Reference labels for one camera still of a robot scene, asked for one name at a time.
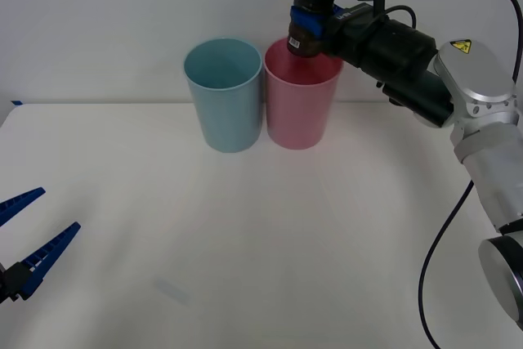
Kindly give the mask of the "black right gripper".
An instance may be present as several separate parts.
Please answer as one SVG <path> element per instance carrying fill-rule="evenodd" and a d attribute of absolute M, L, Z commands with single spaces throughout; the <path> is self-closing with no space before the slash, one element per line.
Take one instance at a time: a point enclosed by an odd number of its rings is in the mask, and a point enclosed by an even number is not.
<path fill-rule="evenodd" d="M 360 66 L 370 39 L 388 17 L 376 17 L 373 6 L 365 2 L 349 8 L 333 4 L 332 14 L 333 16 L 328 18 L 327 15 L 311 13 L 292 6 L 291 25 L 304 29 L 314 37 L 324 35 L 325 55 L 337 57 L 353 66 Z"/>

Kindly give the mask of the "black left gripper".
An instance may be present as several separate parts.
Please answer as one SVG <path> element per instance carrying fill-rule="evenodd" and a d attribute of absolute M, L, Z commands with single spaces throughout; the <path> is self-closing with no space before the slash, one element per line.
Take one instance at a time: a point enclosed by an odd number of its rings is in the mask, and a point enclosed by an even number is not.
<path fill-rule="evenodd" d="M 16 214 L 45 193 L 46 191 L 39 187 L 1 202 L 0 226 L 6 224 Z M 3 303 L 8 298 L 13 302 L 18 298 L 23 300 L 30 298 L 80 228 L 80 224 L 74 222 L 21 262 L 15 263 L 8 269 L 5 269 L 0 264 L 0 303 Z"/>

